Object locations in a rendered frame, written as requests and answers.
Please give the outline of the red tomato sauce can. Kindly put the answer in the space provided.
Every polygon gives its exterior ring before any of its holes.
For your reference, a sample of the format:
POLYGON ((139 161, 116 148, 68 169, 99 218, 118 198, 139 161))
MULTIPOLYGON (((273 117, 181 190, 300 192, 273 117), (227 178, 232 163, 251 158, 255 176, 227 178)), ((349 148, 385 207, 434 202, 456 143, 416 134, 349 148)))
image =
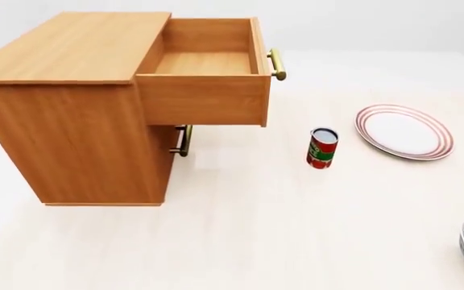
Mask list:
POLYGON ((338 134, 328 127, 316 127, 310 132, 307 163, 313 168, 329 168, 338 145, 338 134))

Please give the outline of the white plate with red rim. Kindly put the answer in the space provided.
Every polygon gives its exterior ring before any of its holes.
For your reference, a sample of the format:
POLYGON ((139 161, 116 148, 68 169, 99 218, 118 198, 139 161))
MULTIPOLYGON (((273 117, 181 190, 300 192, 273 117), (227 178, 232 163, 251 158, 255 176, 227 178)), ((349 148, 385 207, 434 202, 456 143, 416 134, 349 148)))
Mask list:
POLYGON ((368 144, 414 161, 444 159, 454 151, 454 137, 441 122, 420 110, 378 104, 360 110, 354 127, 368 144))

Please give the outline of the wooden cabinet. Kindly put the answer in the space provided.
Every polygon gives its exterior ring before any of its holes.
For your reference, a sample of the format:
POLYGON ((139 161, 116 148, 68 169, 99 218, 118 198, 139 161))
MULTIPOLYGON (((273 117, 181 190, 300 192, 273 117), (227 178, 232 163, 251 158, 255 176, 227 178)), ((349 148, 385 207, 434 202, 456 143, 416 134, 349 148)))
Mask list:
POLYGON ((45 205, 161 205, 172 165, 137 72, 168 12, 63 12, 0 49, 0 144, 45 205))

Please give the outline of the open wooden drawer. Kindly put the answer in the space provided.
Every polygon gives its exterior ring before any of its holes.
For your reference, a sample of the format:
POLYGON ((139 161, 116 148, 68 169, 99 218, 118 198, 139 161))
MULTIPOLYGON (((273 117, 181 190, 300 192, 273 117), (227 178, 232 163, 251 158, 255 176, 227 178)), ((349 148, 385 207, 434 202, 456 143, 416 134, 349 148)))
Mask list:
POLYGON ((135 76, 150 125, 267 125, 259 20, 169 19, 135 76))

